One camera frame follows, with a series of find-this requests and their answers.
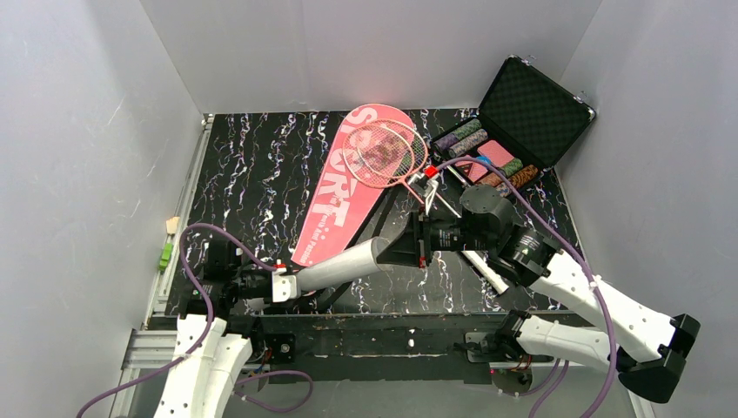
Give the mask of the pink badminton racket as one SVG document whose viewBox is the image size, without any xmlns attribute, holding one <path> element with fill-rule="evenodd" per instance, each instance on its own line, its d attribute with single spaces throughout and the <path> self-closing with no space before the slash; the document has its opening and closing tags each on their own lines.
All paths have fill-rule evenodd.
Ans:
<svg viewBox="0 0 738 418">
<path fill-rule="evenodd" d="M 349 249 L 360 260 L 368 260 L 377 269 L 390 266 L 427 267 L 435 252 L 459 252 L 477 267 L 499 293 L 508 289 L 480 255 L 462 240 L 460 225 L 454 219 L 433 219 L 430 210 L 439 201 L 461 218 L 438 194 L 439 171 L 427 163 L 428 148 L 422 137 L 408 125 L 380 120 L 356 128 L 342 145 L 345 168 L 359 183 L 375 189 L 401 185 L 420 203 L 405 229 L 392 240 L 381 237 Z"/>
<path fill-rule="evenodd" d="M 378 119 L 353 130 L 344 141 L 343 160 L 359 183 L 375 189 L 401 185 L 418 201 L 418 194 L 408 184 L 415 172 L 433 165 L 439 170 L 440 182 L 441 170 L 430 159 L 425 140 L 411 126 L 391 119 Z M 433 206 L 436 203 L 460 216 L 439 194 L 439 187 Z"/>
</svg>

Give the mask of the white shuttlecock tube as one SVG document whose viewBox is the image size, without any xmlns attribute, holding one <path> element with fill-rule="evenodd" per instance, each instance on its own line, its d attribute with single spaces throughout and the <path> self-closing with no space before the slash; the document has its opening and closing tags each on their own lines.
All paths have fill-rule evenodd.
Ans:
<svg viewBox="0 0 738 418">
<path fill-rule="evenodd" d="M 296 273 L 300 291 L 316 291 L 351 282 L 382 270 L 377 258 L 389 240 L 374 237 Z"/>
</svg>

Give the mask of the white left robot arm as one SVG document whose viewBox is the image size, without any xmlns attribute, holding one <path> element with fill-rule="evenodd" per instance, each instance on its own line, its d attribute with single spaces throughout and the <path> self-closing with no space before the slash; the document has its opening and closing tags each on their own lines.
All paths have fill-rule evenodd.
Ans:
<svg viewBox="0 0 738 418">
<path fill-rule="evenodd" d="M 236 302 L 246 295 L 272 294 L 278 271 L 242 246 L 215 244 L 224 255 L 207 260 L 198 277 L 190 267 L 191 289 L 176 322 L 172 365 L 154 411 L 156 417 L 221 417 L 241 370 L 253 356 L 253 323 L 230 325 Z"/>
</svg>

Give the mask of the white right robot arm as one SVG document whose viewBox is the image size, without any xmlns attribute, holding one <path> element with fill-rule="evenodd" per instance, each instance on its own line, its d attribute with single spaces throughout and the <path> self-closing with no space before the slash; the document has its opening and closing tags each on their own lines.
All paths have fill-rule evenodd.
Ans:
<svg viewBox="0 0 738 418">
<path fill-rule="evenodd" d="M 490 186 L 466 189 L 460 204 L 455 219 L 411 216 L 396 239 L 379 246 L 377 263 L 423 267 L 436 252 L 484 251 L 502 278 L 587 321 L 587 327 L 566 326 L 513 310 L 495 331 L 467 342 L 468 352 L 573 361 L 612 373 L 648 401 L 670 401 L 700 331 L 698 320 L 656 312 L 586 273 L 578 253 L 519 223 L 513 204 Z"/>
</svg>

